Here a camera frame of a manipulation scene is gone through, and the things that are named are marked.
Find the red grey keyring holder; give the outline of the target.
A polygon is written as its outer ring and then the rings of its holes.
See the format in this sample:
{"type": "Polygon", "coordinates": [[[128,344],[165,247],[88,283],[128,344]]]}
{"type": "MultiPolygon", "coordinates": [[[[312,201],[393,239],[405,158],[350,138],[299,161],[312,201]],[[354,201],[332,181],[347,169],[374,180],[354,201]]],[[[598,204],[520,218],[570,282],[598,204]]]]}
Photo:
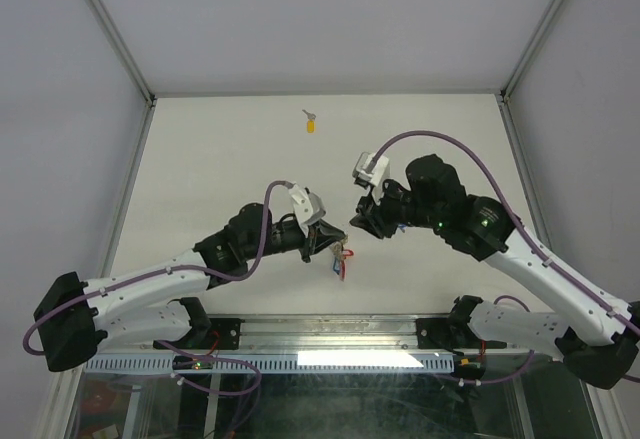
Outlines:
{"type": "Polygon", "coordinates": [[[331,253],[333,255],[333,262],[334,262],[335,258],[339,258],[339,259],[344,260],[345,261],[345,265],[346,265],[346,260],[348,258],[343,258],[342,257],[342,251],[344,249],[348,249],[348,248],[346,248],[345,245],[342,242],[337,242],[337,243],[334,243],[334,244],[332,244],[330,246],[330,250],[331,250],[331,253]]]}

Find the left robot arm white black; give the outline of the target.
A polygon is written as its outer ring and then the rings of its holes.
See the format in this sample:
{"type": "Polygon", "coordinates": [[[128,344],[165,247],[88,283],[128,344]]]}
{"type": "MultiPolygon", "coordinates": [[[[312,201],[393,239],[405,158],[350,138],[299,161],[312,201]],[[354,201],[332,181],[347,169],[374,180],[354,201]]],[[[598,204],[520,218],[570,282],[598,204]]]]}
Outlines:
{"type": "Polygon", "coordinates": [[[268,256],[297,251],[308,263],[345,237],[323,219],[300,225],[289,213],[273,221],[268,208],[250,203],[223,229],[157,266],[85,280],[65,273],[34,311],[47,367],[73,369],[109,346],[148,341],[201,346],[210,325],[198,294],[237,281],[268,256]]]}

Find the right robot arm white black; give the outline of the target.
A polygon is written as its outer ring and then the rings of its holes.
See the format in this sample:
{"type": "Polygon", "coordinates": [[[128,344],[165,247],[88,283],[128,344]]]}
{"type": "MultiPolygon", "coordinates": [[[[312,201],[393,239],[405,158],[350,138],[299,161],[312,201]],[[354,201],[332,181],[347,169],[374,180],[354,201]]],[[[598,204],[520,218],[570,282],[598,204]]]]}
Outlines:
{"type": "Polygon", "coordinates": [[[477,296],[457,298],[441,346],[475,340],[515,344],[561,361],[578,379],[600,389],[616,385],[639,353],[639,306],[599,289],[546,249],[497,200],[466,192],[455,168],[437,155],[411,161],[402,186],[389,161],[364,152],[353,177],[366,190],[352,226],[378,239],[399,226],[426,228],[453,250],[518,282],[549,307],[547,313],[504,308],[477,296]]]}

